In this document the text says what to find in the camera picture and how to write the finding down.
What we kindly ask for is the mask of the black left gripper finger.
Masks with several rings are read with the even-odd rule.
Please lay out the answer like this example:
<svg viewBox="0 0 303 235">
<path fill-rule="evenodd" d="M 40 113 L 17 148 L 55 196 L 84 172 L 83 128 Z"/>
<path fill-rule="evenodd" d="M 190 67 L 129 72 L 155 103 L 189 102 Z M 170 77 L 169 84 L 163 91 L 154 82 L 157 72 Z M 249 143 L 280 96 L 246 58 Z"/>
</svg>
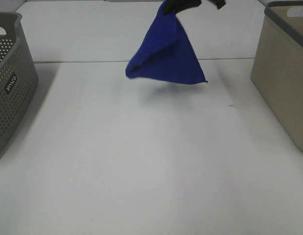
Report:
<svg viewBox="0 0 303 235">
<path fill-rule="evenodd" d="M 189 8 L 198 7 L 201 3 L 201 0 L 166 0 L 163 5 L 163 13 L 172 11 L 178 13 Z"/>
</svg>

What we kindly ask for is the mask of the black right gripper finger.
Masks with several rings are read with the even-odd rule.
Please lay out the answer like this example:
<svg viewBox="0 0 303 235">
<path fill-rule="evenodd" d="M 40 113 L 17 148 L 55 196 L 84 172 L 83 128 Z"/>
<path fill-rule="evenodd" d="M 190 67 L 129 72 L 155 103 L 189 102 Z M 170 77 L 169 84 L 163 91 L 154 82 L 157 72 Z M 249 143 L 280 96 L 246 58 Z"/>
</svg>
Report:
<svg viewBox="0 0 303 235">
<path fill-rule="evenodd" d="M 223 6 L 226 5 L 226 1 L 225 0 L 208 0 L 210 3 L 212 3 L 213 5 L 215 5 L 217 7 L 217 9 L 221 9 Z"/>
</svg>

